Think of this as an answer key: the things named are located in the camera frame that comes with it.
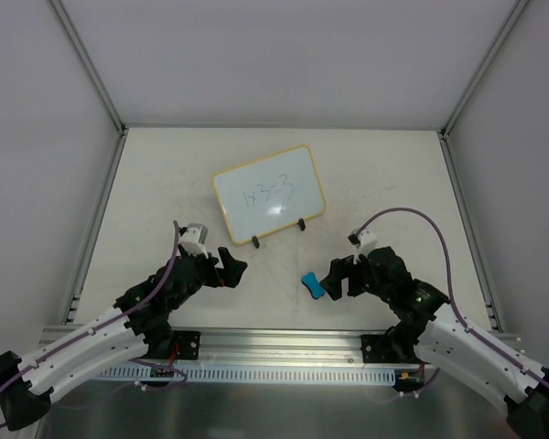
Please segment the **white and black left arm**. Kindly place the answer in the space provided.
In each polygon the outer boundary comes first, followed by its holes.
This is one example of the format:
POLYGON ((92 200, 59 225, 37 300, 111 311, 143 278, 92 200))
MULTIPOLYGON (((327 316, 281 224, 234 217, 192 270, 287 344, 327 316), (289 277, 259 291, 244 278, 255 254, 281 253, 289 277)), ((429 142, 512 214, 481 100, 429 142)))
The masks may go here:
POLYGON ((0 355, 3 427, 13 432, 45 416, 51 406, 111 366, 173 345, 169 315, 203 287, 236 287, 248 267, 225 247, 217 256, 181 253, 129 288, 90 323, 24 355, 0 355))

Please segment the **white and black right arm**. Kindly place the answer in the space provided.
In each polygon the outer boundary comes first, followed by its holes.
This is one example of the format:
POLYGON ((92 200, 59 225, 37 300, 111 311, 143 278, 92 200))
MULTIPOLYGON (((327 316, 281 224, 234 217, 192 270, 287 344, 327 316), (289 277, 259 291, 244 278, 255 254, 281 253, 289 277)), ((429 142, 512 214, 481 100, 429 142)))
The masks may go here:
POLYGON ((452 300, 415 279, 392 248, 334 259, 319 284, 334 300, 372 294, 396 314, 398 324, 373 353, 391 362, 429 363, 502 411, 519 437, 549 438, 549 367, 458 316, 452 300))

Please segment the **yellow framed whiteboard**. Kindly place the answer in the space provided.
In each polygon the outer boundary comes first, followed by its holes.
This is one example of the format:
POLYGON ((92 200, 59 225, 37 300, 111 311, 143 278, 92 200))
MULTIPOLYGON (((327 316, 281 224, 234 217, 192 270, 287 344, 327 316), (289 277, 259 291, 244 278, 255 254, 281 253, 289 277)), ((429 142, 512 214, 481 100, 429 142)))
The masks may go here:
POLYGON ((311 150, 299 145, 212 178, 231 240, 244 244, 326 211, 311 150))

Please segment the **blue whiteboard eraser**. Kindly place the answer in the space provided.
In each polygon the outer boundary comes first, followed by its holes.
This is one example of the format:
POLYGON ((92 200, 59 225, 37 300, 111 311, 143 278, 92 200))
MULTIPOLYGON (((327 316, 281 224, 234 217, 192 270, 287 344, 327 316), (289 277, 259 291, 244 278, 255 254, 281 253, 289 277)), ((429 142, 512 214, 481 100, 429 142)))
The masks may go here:
POLYGON ((325 289, 319 284, 319 280, 313 272, 304 274, 301 277, 301 284, 306 287, 314 300, 318 300, 326 294, 325 289))

